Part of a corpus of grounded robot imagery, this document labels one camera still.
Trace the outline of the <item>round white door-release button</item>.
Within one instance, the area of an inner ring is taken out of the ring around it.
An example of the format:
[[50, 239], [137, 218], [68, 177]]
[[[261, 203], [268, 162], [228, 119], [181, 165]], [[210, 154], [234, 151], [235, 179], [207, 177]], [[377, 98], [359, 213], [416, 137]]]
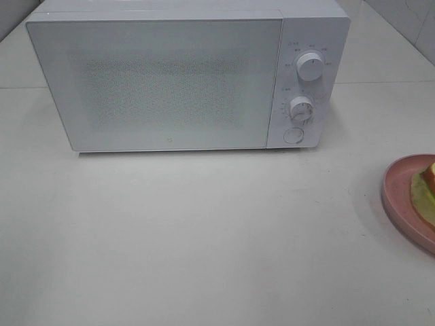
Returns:
[[289, 128], [283, 135], [283, 140], [288, 144], [300, 143], [304, 138], [304, 130], [301, 128]]

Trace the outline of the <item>white microwave door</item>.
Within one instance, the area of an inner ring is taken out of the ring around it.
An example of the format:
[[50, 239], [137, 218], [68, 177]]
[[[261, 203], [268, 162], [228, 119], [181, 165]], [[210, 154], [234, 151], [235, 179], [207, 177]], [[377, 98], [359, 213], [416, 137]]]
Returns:
[[77, 152], [266, 147], [281, 18], [26, 25]]

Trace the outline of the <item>pink round plate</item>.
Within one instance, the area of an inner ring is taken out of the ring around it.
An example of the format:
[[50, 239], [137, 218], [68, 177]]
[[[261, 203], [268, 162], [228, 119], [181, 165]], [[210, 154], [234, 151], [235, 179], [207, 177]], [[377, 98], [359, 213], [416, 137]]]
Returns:
[[391, 163], [383, 176], [381, 199], [390, 221], [407, 239], [434, 254], [434, 227], [425, 222], [411, 200], [412, 177], [434, 162], [433, 154], [414, 154]]

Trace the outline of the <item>toast sandwich with lettuce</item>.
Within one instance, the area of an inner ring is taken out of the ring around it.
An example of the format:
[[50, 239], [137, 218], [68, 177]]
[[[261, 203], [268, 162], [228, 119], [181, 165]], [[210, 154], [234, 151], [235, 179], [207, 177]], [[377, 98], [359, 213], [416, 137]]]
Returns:
[[434, 229], [434, 163], [412, 176], [411, 202], [420, 218]]

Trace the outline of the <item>lower white timer knob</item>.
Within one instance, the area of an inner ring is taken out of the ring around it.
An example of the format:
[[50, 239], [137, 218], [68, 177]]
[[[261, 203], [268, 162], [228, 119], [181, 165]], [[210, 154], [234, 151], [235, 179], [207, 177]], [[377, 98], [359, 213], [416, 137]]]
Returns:
[[288, 111], [292, 120], [303, 122], [313, 115], [314, 105], [308, 97], [297, 96], [290, 101]]

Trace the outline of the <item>white microwave oven body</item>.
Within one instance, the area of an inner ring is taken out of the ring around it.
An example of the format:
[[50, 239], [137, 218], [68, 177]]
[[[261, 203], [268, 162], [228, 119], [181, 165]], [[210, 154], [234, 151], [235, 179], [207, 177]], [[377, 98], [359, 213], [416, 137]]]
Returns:
[[[350, 18], [335, 1], [44, 1], [28, 18], [39, 20], [208, 20], [281, 18], [281, 41], [273, 91], [273, 106], [266, 147], [262, 149], [315, 147], [350, 26]], [[324, 56], [323, 75], [302, 81], [296, 59], [304, 52]], [[289, 103], [308, 97], [314, 111], [310, 119], [290, 118]], [[300, 143], [288, 144], [283, 135], [289, 128], [304, 130]]]

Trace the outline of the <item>upper white power knob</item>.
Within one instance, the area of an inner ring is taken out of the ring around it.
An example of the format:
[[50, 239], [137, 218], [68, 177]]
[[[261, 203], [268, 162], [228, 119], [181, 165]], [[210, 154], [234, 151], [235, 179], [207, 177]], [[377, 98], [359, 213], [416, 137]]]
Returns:
[[323, 75], [324, 66], [324, 56], [318, 51], [304, 52], [296, 59], [297, 74], [305, 82], [319, 79]]

